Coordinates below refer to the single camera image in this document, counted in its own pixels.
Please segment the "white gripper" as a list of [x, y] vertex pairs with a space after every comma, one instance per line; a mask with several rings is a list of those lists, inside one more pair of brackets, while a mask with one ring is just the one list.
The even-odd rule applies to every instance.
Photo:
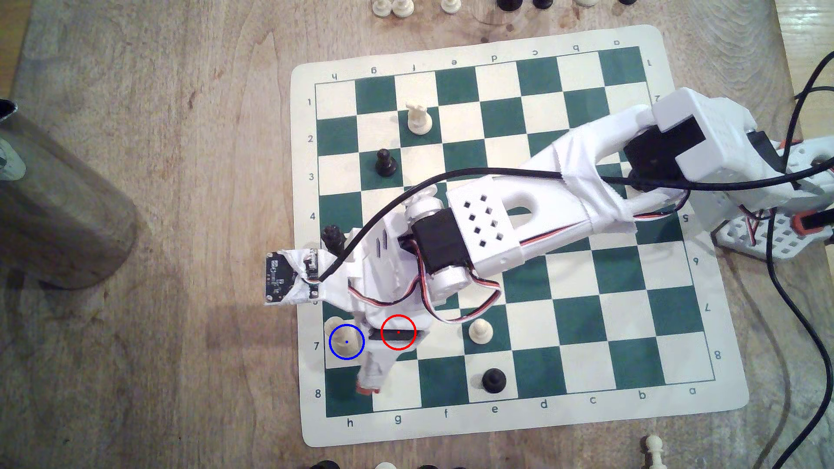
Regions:
[[404, 214], [388, 214], [361, 240], [349, 262], [349, 283], [320, 285], [322, 317], [352, 320], [368, 340], [357, 375], [357, 393], [380, 393], [399, 350], [389, 346], [418, 346], [427, 336], [433, 316], [424, 308], [422, 283], [415, 255], [400, 246], [409, 229]]

